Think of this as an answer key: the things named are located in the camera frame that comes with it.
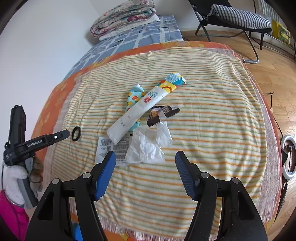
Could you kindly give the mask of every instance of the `blue plaid bedsheet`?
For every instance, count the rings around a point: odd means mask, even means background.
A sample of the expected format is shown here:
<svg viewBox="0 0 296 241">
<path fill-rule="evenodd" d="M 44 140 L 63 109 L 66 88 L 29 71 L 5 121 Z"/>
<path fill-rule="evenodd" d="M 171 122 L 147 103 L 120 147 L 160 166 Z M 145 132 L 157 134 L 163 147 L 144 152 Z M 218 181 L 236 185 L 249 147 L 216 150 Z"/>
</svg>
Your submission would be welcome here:
<svg viewBox="0 0 296 241">
<path fill-rule="evenodd" d="M 173 15 L 158 17 L 159 22 L 141 25 L 100 41 L 74 65 L 65 79 L 90 64 L 122 51 L 163 42 L 183 41 Z"/>
</svg>

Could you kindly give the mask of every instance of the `yellow box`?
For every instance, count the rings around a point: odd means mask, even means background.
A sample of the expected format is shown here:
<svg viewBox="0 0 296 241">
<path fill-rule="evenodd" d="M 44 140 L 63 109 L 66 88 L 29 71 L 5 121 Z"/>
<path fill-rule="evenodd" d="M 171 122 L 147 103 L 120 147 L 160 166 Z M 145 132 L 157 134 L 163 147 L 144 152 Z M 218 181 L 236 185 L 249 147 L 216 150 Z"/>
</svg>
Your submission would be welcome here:
<svg viewBox="0 0 296 241">
<path fill-rule="evenodd" d="M 286 45 L 290 45 L 290 32 L 280 23 L 271 20 L 272 36 L 282 41 Z"/>
</svg>

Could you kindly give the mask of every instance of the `printed label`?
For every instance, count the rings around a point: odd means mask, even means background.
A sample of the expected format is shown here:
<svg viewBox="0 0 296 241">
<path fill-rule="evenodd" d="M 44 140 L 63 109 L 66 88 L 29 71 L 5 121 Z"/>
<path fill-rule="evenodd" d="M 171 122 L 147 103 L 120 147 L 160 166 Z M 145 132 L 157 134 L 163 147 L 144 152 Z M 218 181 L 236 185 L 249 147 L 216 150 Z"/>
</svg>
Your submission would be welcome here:
<svg viewBox="0 0 296 241">
<path fill-rule="evenodd" d="M 28 144 L 27 147 L 31 147 L 31 146 L 37 145 L 39 143 L 42 143 L 42 140 L 39 140 L 39 141 L 33 142 L 31 144 Z"/>
<path fill-rule="evenodd" d="M 98 147 L 96 150 L 95 164 L 101 163 L 108 151 L 114 151 L 116 154 L 116 166 L 127 166 L 125 157 L 126 152 L 131 144 L 133 134 L 127 133 L 116 145 L 109 137 L 99 137 Z"/>
<path fill-rule="evenodd" d="M 158 92 L 156 91 L 151 91 L 148 93 L 149 96 L 151 96 L 152 98 L 157 98 L 158 97 Z"/>
<path fill-rule="evenodd" d="M 144 102 L 147 103 L 147 102 L 149 102 L 150 100 L 151 100 L 151 97 L 146 97 L 146 98 L 144 99 Z"/>
</svg>

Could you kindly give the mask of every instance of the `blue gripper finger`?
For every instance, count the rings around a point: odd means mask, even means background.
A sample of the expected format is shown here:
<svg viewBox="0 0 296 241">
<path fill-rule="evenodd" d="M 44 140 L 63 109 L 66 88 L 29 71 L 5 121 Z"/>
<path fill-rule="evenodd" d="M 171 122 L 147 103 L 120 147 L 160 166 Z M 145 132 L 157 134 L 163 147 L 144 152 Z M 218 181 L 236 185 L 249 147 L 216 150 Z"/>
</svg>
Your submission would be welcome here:
<svg viewBox="0 0 296 241">
<path fill-rule="evenodd" d="M 184 163 L 185 161 L 188 161 L 188 160 L 184 160 L 182 158 L 182 156 L 180 155 L 180 153 L 177 152 L 176 156 L 175 156 L 175 163 L 176 163 L 179 175 L 181 177 L 181 180 L 183 182 L 183 185 L 184 185 L 187 195 L 189 197 L 191 197 L 192 200 L 195 200 L 196 196 L 197 196 L 196 191 L 195 191 L 195 181 L 192 178 L 192 176 L 190 175 L 190 173 Z"/>
<path fill-rule="evenodd" d="M 107 163 L 96 182 L 96 192 L 94 194 L 95 198 L 99 200 L 104 196 L 107 186 L 109 184 L 110 178 L 112 176 L 113 170 L 116 165 L 116 155 L 112 152 L 111 156 L 107 160 Z"/>
</svg>

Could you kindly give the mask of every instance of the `colorful snack wrapper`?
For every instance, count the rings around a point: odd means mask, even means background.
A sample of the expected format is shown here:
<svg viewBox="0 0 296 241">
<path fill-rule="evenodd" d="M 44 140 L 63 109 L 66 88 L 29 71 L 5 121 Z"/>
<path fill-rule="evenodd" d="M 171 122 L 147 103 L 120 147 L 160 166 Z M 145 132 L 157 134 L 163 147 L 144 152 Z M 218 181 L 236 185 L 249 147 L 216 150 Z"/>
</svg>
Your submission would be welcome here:
<svg viewBox="0 0 296 241">
<path fill-rule="evenodd" d="M 126 112 L 132 108 L 134 104 L 137 103 L 144 95 L 144 89 L 140 85 L 136 85 L 131 88 L 128 94 L 128 102 L 126 103 Z M 128 131 L 133 131 L 135 128 L 139 127 L 139 125 L 140 119 L 138 119 Z"/>
<path fill-rule="evenodd" d="M 164 80 L 157 84 L 122 117 L 120 117 L 107 130 L 109 138 L 114 144 L 128 132 L 134 123 L 149 109 L 156 105 L 163 97 L 175 90 L 177 87 L 186 84 L 186 80 L 179 73 L 168 75 Z"/>
</svg>

